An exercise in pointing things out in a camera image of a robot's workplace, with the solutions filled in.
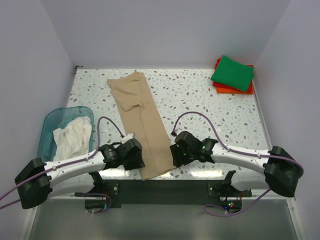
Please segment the beige t shirt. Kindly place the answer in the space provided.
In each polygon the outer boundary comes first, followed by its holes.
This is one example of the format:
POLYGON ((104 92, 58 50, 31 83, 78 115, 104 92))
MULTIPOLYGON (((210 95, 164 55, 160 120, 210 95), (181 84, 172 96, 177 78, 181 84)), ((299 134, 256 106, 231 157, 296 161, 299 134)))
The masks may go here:
POLYGON ((171 141, 145 75, 136 71, 123 78, 108 79, 107 83, 125 132, 135 133, 142 145, 145 166, 139 169, 141 178, 149 180, 173 170, 171 141))

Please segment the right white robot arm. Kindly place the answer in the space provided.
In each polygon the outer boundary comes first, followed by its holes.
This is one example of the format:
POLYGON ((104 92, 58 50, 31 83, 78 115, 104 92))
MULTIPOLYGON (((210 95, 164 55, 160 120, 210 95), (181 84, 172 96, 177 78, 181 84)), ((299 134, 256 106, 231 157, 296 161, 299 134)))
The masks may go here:
POLYGON ((199 140, 188 131, 175 136, 170 146, 173 165, 177 168, 193 161, 238 166, 224 178, 223 192, 230 197, 250 189, 270 189, 274 193, 292 198, 303 169, 283 148, 252 150, 228 146, 216 139, 199 140))

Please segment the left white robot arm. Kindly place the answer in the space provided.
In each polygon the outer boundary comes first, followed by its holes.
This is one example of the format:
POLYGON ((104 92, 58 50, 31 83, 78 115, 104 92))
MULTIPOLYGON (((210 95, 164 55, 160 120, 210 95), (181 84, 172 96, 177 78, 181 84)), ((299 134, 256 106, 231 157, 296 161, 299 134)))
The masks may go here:
POLYGON ((99 196, 106 193, 101 171, 123 166, 125 170, 144 167, 142 145, 135 138, 124 143, 105 144, 98 149, 67 160, 31 160, 15 178, 21 206, 31 209, 47 199, 78 194, 99 196))

